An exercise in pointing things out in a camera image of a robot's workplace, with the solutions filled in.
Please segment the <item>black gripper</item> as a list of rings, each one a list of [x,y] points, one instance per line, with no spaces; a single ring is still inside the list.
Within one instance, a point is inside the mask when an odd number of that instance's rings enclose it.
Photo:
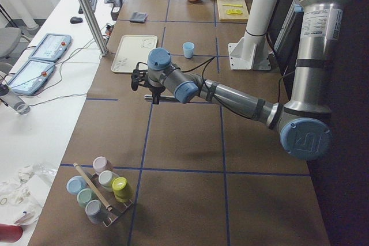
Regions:
[[[148,88],[152,92],[152,103],[160,104],[160,94],[165,91],[165,87],[155,87],[149,82],[148,71],[134,69],[131,74],[131,89],[137,91],[138,87],[142,86]]]

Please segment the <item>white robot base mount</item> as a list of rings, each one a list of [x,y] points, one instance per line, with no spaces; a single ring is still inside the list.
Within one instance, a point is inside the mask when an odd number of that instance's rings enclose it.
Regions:
[[[243,37],[229,43],[232,70],[270,70],[266,34],[277,0],[253,0]]]

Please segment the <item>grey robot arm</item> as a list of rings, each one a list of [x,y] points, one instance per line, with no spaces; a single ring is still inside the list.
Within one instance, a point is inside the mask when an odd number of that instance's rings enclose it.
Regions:
[[[270,103],[236,89],[182,71],[164,48],[148,55],[147,69],[136,68],[131,88],[146,87],[158,104],[169,90],[172,100],[188,103],[198,96],[244,118],[276,130],[284,150],[302,160],[325,155],[332,143],[328,126],[331,110],[326,105],[328,69],[340,34],[341,20],[351,0],[293,0],[291,8],[303,13],[295,62],[292,94],[286,104]]]

